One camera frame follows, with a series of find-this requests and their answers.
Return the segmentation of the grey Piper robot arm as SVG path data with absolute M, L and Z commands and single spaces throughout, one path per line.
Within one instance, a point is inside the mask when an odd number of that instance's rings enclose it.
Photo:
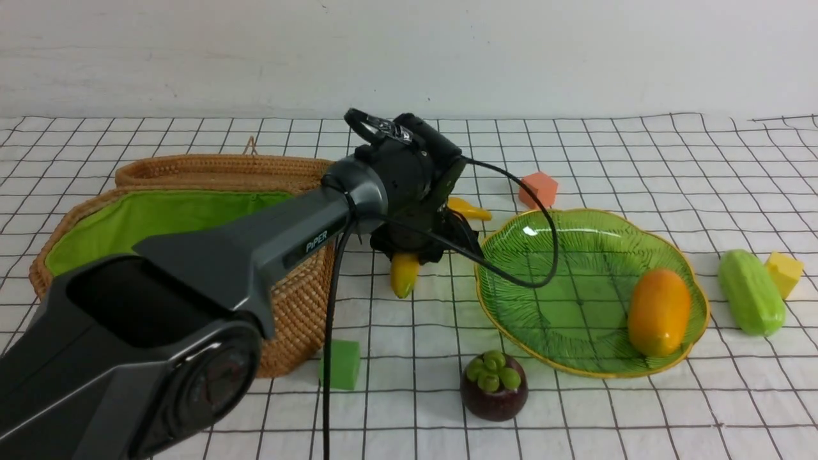
M 223 419 L 274 337 L 272 288 L 338 234 L 439 253 L 467 161 L 414 114 L 350 109 L 366 140 L 318 185 L 58 275 L 2 357 L 3 459 L 148 459 Z

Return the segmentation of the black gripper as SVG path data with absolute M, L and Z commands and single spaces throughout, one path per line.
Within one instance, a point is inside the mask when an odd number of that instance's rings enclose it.
M 412 254 L 422 265 L 436 264 L 446 251 L 481 258 L 478 233 L 462 212 L 446 206 L 435 211 L 415 207 L 387 218 L 371 233 L 370 247 L 389 260 Z

